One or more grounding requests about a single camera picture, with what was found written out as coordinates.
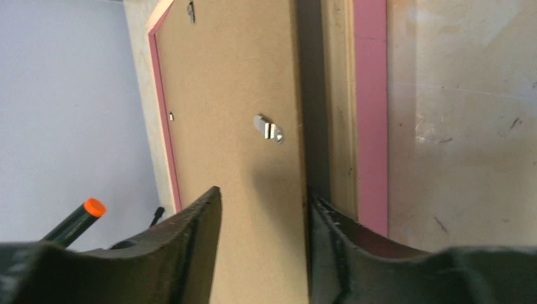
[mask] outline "scratched surface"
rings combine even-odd
[[[537,1],[389,0],[389,235],[537,244]]]

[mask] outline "wall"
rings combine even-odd
[[[0,2],[0,241],[30,241],[90,196],[70,248],[143,231],[158,206],[123,5]]]
[[[389,0],[390,236],[537,243],[537,2]]]

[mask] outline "white wall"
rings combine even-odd
[[[43,237],[88,197],[70,247],[143,231],[158,206],[122,3],[0,1],[0,241]]]

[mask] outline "pink frame edge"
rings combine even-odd
[[[174,195],[175,209],[177,212],[182,210],[181,198],[179,195],[179,180],[177,178],[177,171],[175,170],[174,151],[172,147],[172,136],[170,134],[170,125],[168,123],[168,110],[166,109],[166,102],[164,97],[164,88],[162,84],[162,75],[160,73],[160,64],[158,61],[158,51],[156,46],[156,33],[160,29],[164,19],[168,15],[171,8],[170,6],[162,14],[159,20],[155,23],[154,27],[148,32],[149,39],[149,52],[151,54],[151,62],[153,63],[153,73],[155,75],[156,86],[156,98],[158,100],[158,107],[160,112],[160,120],[162,122],[162,131],[164,132],[164,145],[166,146],[166,156],[168,158],[168,170],[170,171],[170,179],[172,183],[172,191]]]
[[[386,0],[354,0],[358,221],[388,236]]]

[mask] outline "wooden frame edge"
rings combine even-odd
[[[358,219],[353,0],[322,0],[330,190],[334,206]]]
[[[160,29],[160,26],[166,19],[171,5],[174,0],[162,0],[160,1],[151,16],[146,23],[146,32],[149,39],[149,53],[151,56],[151,66],[153,69],[153,80],[155,82],[155,95],[158,103],[158,109],[160,112],[160,120],[162,124],[162,131],[164,137],[164,145],[166,147],[166,158],[168,163],[168,176],[170,178],[172,194],[174,198],[174,206],[176,212],[182,210],[182,204],[179,194],[179,180],[177,178],[177,171],[175,169],[175,159],[172,147],[172,138],[170,134],[170,126],[168,123],[168,111],[166,109],[166,102],[164,97],[164,88],[162,84],[162,76],[160,73],[160,64],[158,61],[158,50],[156,45],[156,33]]]

